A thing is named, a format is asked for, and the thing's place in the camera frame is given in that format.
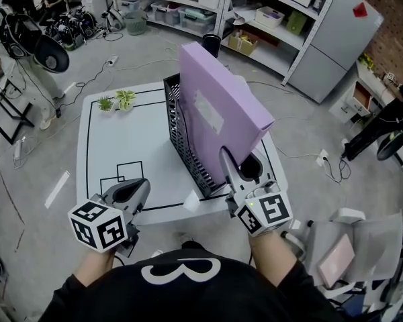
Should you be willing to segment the yellow flower plant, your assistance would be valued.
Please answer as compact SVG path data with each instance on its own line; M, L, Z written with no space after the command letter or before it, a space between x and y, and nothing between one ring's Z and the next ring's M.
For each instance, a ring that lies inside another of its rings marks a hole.
M358 57L358 61L359 61L361 64L365 65L369 70L372 70L372 69L373 69L373 66L374 66L373 59L372 59L368 54L366 54L365 52L362 53L362 54Z

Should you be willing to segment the purple file box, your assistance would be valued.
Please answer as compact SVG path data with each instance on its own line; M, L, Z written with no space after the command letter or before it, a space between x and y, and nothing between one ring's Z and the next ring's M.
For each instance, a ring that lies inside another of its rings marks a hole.
M273 125L274 118L232 74L199 43L179 51L181 108L193 151L214 177L222 175L219 152L226 147L241 163Z

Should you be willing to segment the small variegated potted plant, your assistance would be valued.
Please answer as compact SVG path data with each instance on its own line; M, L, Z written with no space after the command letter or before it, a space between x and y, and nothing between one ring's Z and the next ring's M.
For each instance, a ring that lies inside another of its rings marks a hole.
M120 111L129 111L135 102L136 93L134 91L118 90L116 91L116 99L118 100Z

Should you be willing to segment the grey-green bucket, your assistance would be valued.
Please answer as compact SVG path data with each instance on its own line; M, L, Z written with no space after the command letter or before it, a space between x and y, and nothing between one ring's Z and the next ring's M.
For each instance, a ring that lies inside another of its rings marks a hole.
M145 11L127 12L124 16L126 30L131 36L143 34L147 29L148 16Z

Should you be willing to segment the grey office chair white frame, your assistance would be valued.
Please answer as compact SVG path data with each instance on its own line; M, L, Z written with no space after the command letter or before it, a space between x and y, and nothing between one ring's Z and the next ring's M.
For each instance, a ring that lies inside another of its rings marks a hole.
M349 236L355 257L334 286L327 288L318 272L318 263L344 234ZM303 239L288 230L281 233L315 286L328 299L352 292L358 283L392 278L402 249L402 235L402 214L367 219L364 212L346 207L338 209L327 221L309 220Z

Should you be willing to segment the small spiky green potted plant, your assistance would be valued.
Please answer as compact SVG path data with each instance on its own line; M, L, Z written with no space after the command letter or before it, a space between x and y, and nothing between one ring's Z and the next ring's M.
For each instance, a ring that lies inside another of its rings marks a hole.
M109 96L103 96L99 98L97 105L100 111L109 113L114 110L115 101Z

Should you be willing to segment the white shelf with baskets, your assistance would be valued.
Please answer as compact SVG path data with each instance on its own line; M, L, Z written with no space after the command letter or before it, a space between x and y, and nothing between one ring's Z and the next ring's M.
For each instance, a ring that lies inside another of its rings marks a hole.
M228 47L228 39L235 30L244 30L256 35L259 38L258 45L253 53L246 57L281 75L283 84L290 79L332 4L332 0L312 0L309 7L292 0L226 0L226 2L224 37L221 45L232 50ZM285 15L282 23L274 29L266 28L255 21L256 10L264 6L276 9ZM286 30L288 18L294 10L307 16L302 32L298 36Z

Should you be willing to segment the pink flat box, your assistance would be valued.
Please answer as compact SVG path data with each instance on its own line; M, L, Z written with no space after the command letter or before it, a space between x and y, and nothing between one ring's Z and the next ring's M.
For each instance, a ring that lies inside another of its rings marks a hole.
M344 234L318 263L318 272L327 288L332 288L341 278L354 257L355 253L349 236Z

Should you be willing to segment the black mesh file holder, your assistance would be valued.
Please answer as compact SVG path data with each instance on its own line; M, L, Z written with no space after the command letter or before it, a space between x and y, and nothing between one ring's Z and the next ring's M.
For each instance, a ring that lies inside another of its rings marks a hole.
M191 149L187 120L180 104L180 74L165 78L163 83L169 125L169 139L201 194L205 199L209 199L223 189L225 184L214 183L208 171L203 167Z

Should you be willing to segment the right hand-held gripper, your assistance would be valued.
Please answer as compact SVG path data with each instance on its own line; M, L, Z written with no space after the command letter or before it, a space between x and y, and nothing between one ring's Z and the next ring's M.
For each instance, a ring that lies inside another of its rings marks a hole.
M230 216L237 217L251 237L273 231L293 218L287 193L272 180L270 163L262 153L251 152L239 168L222 147L220 164L232 190L226 199ZM264 183L247 189L247 181Z

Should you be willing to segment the pile of black equipment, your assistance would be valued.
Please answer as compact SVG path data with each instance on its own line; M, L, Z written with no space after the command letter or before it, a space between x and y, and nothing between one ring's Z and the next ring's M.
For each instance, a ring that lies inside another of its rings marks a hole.
M94 16L82 7L62 14L45 28L45 33L65 50L73 51L92 38L97 31Z

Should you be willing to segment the green box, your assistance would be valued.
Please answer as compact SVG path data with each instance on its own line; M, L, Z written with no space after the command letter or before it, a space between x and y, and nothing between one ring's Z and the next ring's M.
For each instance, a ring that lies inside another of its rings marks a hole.
M305 14L294 10L288 18L286 30L298 36L302 32L306 20L307 16Z

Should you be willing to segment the person's right forearm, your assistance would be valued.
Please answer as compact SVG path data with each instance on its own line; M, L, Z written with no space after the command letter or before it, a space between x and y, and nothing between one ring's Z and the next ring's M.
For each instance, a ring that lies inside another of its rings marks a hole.
M256 269L278 287L298 259L276 231L249 236Z

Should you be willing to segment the black frame side table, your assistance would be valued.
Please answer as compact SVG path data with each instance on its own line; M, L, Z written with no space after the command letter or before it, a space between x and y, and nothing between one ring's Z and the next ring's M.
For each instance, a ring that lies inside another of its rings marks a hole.
M3 56L1 69L0 135L10 145L14 145L24 127L34 127L34 123L28 118L33 105L24 96L27 83L19 73L17 62Z

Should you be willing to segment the white drawer desk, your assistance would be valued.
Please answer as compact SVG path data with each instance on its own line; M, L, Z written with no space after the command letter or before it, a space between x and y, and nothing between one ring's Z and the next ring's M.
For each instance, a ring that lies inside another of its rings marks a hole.
M356 62L332 93L329 112L346 123L355 115L379 112L396 98L398 85L392 73L379 78L366 65Z

